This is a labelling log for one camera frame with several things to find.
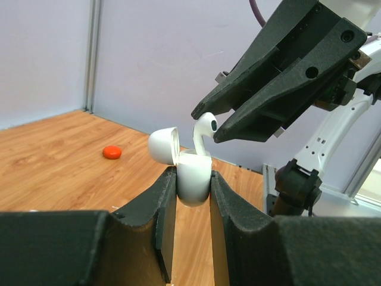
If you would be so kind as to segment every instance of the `white backdrop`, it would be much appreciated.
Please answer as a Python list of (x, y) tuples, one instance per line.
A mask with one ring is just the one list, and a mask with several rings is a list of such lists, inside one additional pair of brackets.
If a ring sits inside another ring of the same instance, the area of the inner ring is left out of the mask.
[[(258, 1), (265, 18), (279, 2)], [(248, 0), (105, 0), (101, 23), (95, 113), (147, 133), (178, 126), (186, 147), (193, 146), (191, 111), (215, 87), (217, 73), (230, 71), (260, 30)], [(326, 185), (345, 188), (380, 129), (380, 111), (381, 104), (372, 107), (353, 127), (332, 158)], [(259, 172), (263, 163), (281, 167), (326, 114), (310, 108), (279, 139), (266, 143), (208, 142), (208, 149)]]
[(0, 129), (81, 109), (90, 0), (0, 1)]

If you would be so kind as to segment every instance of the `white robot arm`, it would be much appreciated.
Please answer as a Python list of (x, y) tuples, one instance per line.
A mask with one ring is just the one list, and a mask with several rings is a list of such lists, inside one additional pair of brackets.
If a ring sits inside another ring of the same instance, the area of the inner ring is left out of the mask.
[[(352, 21), (363, 30), (381, 8), (381, 1), (377, 0), (322, 0), (321, 3), (339, 16)], [(333, 153), (351, 126), (379, 99), (374, 94), (375, 91), (364, 91), (363, 85), (361, 84), (362, 80), (369, 78), (371, 75), (381, 73), (381, 39), (379, 35), (369, 37), (360, 51), (371, 58), (371, 61), (356, 72), (353, 78), (354, 82), (358, 83), (358, 87), (362, 87), (362, 89), (356, 89), (352, 100), (350, 100), (347, 105), (339, 106), (330, 112), (315, 134), (294, 157), (294, 160), (289, 162), (288, 167), (286, 166), (277, 174), (278, 190), (284, 191), (285, 188), (292, 187), (292, 185), (289, 185), (290, 179), (299, 178), (300, 186), (302, 184), (301, 182), (307, 182), (310, 176), (314, 177), (314, 179), (310, 181), (310, 184), (316, 182), (316, 187), (318, 187), (325, 175), (327, 165)], [(295, 169), (298, 170), (299, 176), (291, 174)], [(319, 197), (318, 191), (316, 190), (316, 197), (314, 198), (313, 204), (317, 202)], [(291, 215), (301, 214), (302, 209), (289, 208), (288, 203), (285, 204), (282, 199), (277, 200), (271, 215), (287, 214), (288, 212), (288, 214)]]

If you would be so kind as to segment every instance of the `earbud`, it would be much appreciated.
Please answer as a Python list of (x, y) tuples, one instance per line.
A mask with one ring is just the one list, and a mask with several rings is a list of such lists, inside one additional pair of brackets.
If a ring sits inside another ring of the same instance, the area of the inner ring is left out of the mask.
[(196, 122), (193, 129), (193, 141), (197, 155), (207, 156), (204, 139), (202, 136), (213, 138), (217, 131), (217, 119), (213, 113), (204, 113)]

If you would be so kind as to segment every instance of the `open case lid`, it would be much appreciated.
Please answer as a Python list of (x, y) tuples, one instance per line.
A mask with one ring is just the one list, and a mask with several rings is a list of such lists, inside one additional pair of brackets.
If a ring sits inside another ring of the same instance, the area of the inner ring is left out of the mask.
[(177, 166), (180, 155), (177, 127), (160, 129), (152, 133), (148, 139), (148, 151), (156, 162)]

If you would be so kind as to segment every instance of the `wooden table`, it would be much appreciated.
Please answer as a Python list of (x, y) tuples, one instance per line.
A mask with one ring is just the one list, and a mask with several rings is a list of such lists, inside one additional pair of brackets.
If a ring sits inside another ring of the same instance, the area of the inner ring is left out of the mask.
[[(147, 152), (146, 134), (82, 111), (0, 132), (0, 210), (113, 212), (152, 185), (166, 166)], [(102, 156), (106, 145), (123, 150)], [(214, 160), (229, 185), (262, 209), (262, 176)], [(172, 284), (214, 285), (209, 202), (177, 202)]]

